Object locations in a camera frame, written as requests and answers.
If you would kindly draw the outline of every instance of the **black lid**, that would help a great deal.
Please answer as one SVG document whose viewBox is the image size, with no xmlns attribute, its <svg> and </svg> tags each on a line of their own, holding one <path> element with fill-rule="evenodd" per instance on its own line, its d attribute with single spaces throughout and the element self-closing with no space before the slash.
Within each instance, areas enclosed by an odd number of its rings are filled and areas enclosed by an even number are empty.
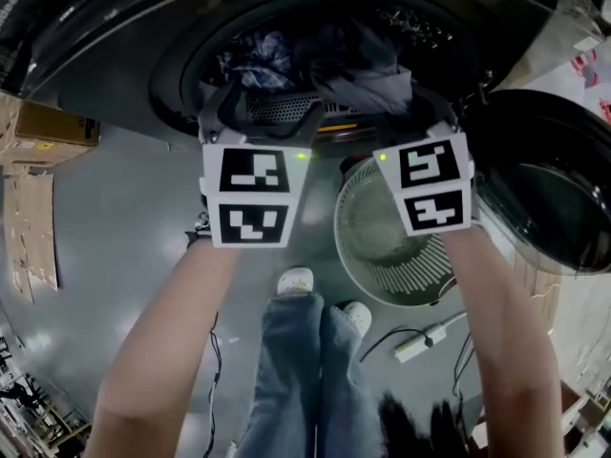
<svg viewBox="0 0 611 458">
<path fill-rule="evenodd" d="M 516 234 L 580 272 L 611 266 L 611 129 L 580 105 L 495 92 L 461 121 L 477 192 Z"/>
</svg>

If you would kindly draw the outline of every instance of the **washing machine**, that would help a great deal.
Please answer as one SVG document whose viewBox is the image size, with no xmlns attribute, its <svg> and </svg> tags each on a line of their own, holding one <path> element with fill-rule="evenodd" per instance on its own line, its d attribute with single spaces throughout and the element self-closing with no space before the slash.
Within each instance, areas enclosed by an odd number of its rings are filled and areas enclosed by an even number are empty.
<svg viewBox="0 0 611 458">
<path fill-rule="evenodd" d="M 588 37 L 554 12 L 557 3 L 0 0 L 0 88 L 199 147 L 202 77 L 228 42 L 277 19 L 298 30 L 338 14 L 406 11 L 418 23 L 406 34 L 412 76 L 451 104 L 485 205 L 554 266 L 599 273 L 611 267 L 611 130 L 562 98 L 507 90 L 566 62 Z M 342 114 L 328 112 L 342 126 Z M 350 130 L 318 134 L 317 144 L 341 154 L 347 141 L 375 141 L 366 116 L 349 122 Z"/>
</svg>

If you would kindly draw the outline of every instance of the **blue jeans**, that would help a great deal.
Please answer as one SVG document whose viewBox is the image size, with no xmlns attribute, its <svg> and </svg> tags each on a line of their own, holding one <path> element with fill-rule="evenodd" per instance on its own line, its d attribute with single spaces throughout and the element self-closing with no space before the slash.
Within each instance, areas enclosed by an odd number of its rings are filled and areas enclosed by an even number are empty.
<svg viewBox="0 0 611 458">
<path fill-rule="evenodd" d="M 375 400 L 346 314 L 315 293 L 270 301 L 255 395 L 236 458 L 379 458 Z"/>
</svg>

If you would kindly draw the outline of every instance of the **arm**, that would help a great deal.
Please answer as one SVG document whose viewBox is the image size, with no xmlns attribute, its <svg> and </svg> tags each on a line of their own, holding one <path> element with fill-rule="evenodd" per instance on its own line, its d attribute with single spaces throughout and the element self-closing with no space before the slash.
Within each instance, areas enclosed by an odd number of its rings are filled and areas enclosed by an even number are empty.
<svg viewBox="0 0 611 458">
<path fill-rule="evenodd" d="M 239 255 L 199 240 L 119 349 L 97 397 L 86 458 L 170 458 L 208 333 Z"/>
<path fill-rule="evenodd" d="M 531 298 L 481 229 L 442 237 L 474 340 L 490 456 L 564 456 L 558 364 Z"/>
</svg>

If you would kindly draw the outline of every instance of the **black cable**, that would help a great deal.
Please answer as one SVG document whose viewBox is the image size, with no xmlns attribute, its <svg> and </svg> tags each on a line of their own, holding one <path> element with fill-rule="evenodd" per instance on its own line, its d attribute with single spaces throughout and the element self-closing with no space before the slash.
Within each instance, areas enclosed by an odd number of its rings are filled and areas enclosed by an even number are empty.
<svg viewBox="0 0 611 458">
<path fill-rule="evenodd" d="M 425 338 L 425 345 L 428 347 L 432 346 L 432 339 L 429 337 L 429 335 L 425 332 L 422 331 L 420 329 L 411 329 L 411 328 L 401 328 L 401 327 L 397 327 L 395 329 L 392 329 L 391 332 L 387 333 L 386 335 L 382 336 L 382 338 L 380 338 L 377 343 L 375 343 L 372 347 L 370 347 L 365 354 L 363 354 L 363 356 L 361 357 L 361 359 L 359 360 L 359 363 L 362 363 L 365 358 L 367 356 L 369 356 L 369 353 L 371 351 L 373 351 L 376 347 L 378 347 L 380 344 L 382 344 L 385 340 L 387 340 L 390 336 L 392 336 L 393 334 L 399 334 L 401 332 L 415 332 L 417 334 L 420 334 L 421 336 L 424 336 Z"/>
<path fill-rule="evenodd" d="M 214 436 L 217 432 L 217 421 L 214 416 L 214 391 L 219 384 L 219 380 L 221 379 L 221 370 L 222 370 L 222 357 L 221 357 L 221 347 L 219 346 L 219 338 L 217 334 L 214 332 L 214 329 L 217 327 L 217 321 L 219 320 L 219 313 L 217 312 L 217 317 L 210 328 L 210 344 L 212 345 L 212 350 L 214 351 L 215 356 L 217 357 L 217 371 L 214 375 L 214 380 L 212 382 L 212 386 L 210 387 L 210 391 L 208 392 L 208 404 L 210 405 L 210 443 L 208 444 L 208 449 L 203 454 L 203 458 L 208 458 L 212 449 L 214 448 Z"/>
<path fill-rule="evenodd" d="M 464 371 L 467 369 L 467 365 L 469 364 L 469 361 L 471 360 L 471 358 L 474 356 L 475 354 L 475 350 L 472 349 L 471 353 L 469 353 L 469 356 L 467 357 L 467 361 L 465 362 L 465 364 L 462 366 L 462 368 L 460 369 L 460 371 L 458 372 L 458 376 L 456 377 L 456 384 L 458 384 L 458 382 L 460 381 L 460 377 L 462 377 L 462 374 L 464 373 Z"/>
<path fill-rule="evenodd" d="M 456 387 L 458 385 L 458 381 L 460 380 L 460 377 L 458 376 L 458 366 L 460 365 L 460 360 L 462 360 L 463 355 L 465 354 L 465 349 L 467 349 L 467 344 L 469 343 L 469 339 L 471 338 L 471 333 L 467 334 L 467 337 L 465 338 L 465 342 L 462 344 L 462 347 L 460 348 L 460 352 L 458 353 L 458 358 L 456 358 L 456 363 L 454 364 L 454 372 L 453 372 L 453 385 L 452 385 L 452 394 L 454 397 L 458 397 L 458 394 L 456 394 Z"/>
<path fill-rule="evenodd" d="M 456 427 L 458 428 L 460 434 L 462 435 L 462 438 L 465 444 L 469 442 L 469 436 L 467 436 L 467 426 L 465 424 L 465 419 L 463 415 L 464 396 L 462 394 L 462 390 L 460 390 L 460 388 L 458 387 L 458 382 L 460 382 L 460 377 L 462 377 L 462 374 L 464 373 L 465 369 L 467 368 L 469 361 L 471 360 L 471 358 L 473 357 L 475 353 L 474 348 L 472 348 L 471 353 L 469 353 L 469 356 L 467 357 L 467 360 L 462 365 L 462 367 L 458 368 L 458 366 L 460 365 L 460 361 L 462 360 L 462 357 L 465 354 L 465 350 L 467 349 L 467 344 L 469 343 L 470 339 L 471 339 L 471 333 L 469 333 L 467 337 L 465 338 L 465 342 L 462 344 L 462 347 L 460 348 L 460 352 L 458 353 L 458 358 L 456 358 L 456 363 L 454 364 L 454 372 L 453 372 L 454 378 L 453 378 L 453 386 L 452 386 L 453 396 L 458 397 L 458 411 L 456 412 L 455 423 L 456 423 Z"/>
</svg>

